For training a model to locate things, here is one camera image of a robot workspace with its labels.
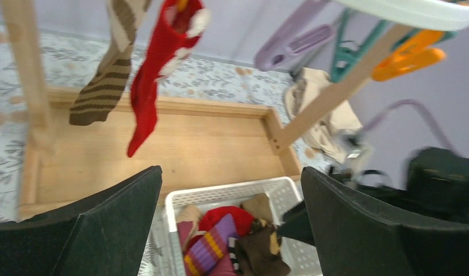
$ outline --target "wooden drying rack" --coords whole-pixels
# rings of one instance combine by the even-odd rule
[[[274,108],[159,97],[159,123],[126,157],[134,116],[125,96],[106,122],[68,123],[78,89],[47,86],[33,1],[1,0],[28,103],[29,138],[19,199],[22,219],[94,194],[152,165],[163,170],[162,196],[194,187],[289,176],[301,165],[292,143],[369,80],[372,69],[412,27],[392,27],[340,82],[330,85],[285,128]]]

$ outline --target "white plastic basket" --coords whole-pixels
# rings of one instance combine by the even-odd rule
[[[196,204],[203,212],[219,206],[237,205],[256,194],[266,193],[274,223],[280,224],[282,215],[302,201],[297,188],[288,177],[250,181],[239,184],[222,185],[208,188],[174,191],[165,199],[165,216],[172,254],[172,267],[175,275],[184,276],[182,251],[175,223],[175,215],[188,204]],[[322,275],[316,248],[293,239],[282,239],[281,254],[290,268],[290,276]]]

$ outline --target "wooden tray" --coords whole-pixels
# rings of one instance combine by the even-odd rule
[[[163,170],[164,196],[175,190],[273,177],[298,178],[301,165],[292,147],[274,155],[271,134],[280,131],[268,106],[159,97],[159,122],[133,158],[126,148],[134,128],[129,98],[106,122],[68,123],[77,89],[49,89],[54,153],[26,147],[20,217],[58,208],[99,192],[153,165]]]

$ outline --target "lavender wall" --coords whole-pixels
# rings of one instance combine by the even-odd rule
[[[106,0],[35,0],[39,28],[109,40]],[[136,40],[145,47],[163,0],[153,0]],[[258,49],[304,0],[203,0],[212,21],[194,53],[209,59],[252,64]],[[343,6],[331,3],[306,29],[331,23]],[[291,64],[282,68],[288,69]]]
[[[361,41],[376,21],[356,14],[347,39]],[[351,99],[351,104],[365,123],[394,101],[417,99],[431,110],[459,153],[469,158],[469,28],[439,44],[439,48],[448,55],[445,61],[387,82],[371,82]],[[333,51],[333,44],[326,47],[311,68],[329,70]],[[398,109],[387,118],[368,135],[376,149],[369,168],[389,173],[394,185],[403,187],[406,158],[411,151],[440,144],[410,107]]]

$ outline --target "brown striped sock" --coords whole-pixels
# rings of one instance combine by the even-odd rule
[[[136,31],[151,0],[107,0],[111,43],[96,75],[70,107],[71,125],[90,125],[106,121],[125,90],[131,73],[131,54]]]

